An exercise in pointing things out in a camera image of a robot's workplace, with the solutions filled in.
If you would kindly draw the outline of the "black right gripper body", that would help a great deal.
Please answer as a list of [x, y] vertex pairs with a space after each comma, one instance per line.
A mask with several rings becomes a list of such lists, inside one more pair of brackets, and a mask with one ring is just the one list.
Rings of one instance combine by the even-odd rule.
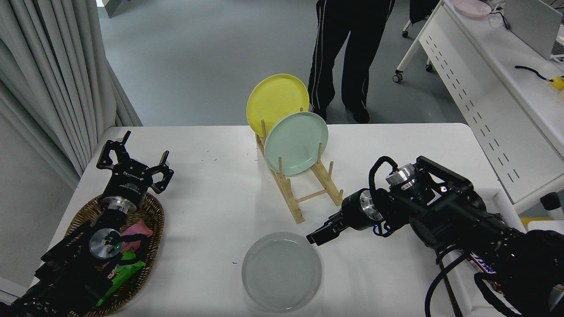
[[375, 207], [368, 188], [346, 197], [341, 204], [342, 223], [358, 231], [375, 225]]

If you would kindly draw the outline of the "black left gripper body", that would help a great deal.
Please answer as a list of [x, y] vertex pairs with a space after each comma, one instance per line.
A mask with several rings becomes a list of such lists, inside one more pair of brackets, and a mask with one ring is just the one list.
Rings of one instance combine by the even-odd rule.
[[103, 204], [111, 200], [128, 200], [134, 207], [141, 207], [148, 188], [153, 184], [149, 167], [136, 160], [115, 164], [111, 178], [103, 192]]

